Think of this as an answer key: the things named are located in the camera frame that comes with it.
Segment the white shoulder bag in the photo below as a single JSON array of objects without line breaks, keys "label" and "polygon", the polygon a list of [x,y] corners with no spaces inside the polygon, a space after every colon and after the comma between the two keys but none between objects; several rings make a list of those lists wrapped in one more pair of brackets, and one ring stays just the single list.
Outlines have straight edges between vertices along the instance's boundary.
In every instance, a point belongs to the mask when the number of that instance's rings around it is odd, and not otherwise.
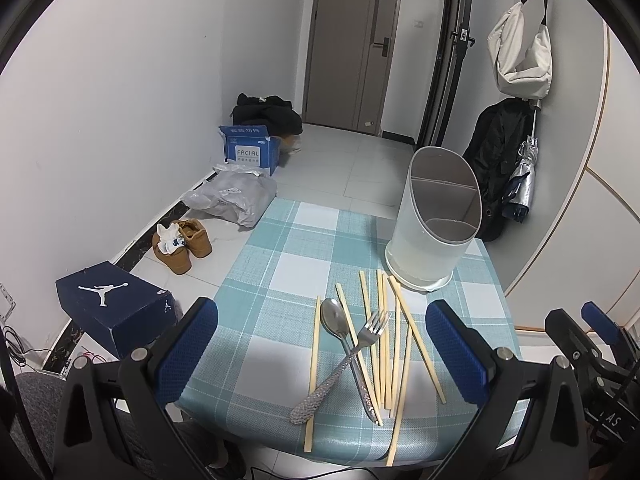
[{"label": "white shoulder bag", "polygon": [[536,34],[526,42],[525,5],[518,0],[502,14],[487,37],[492,74],[507,96],[537,101],[548,96],[552,84],[552,45],[547,24],[549,0]]}]

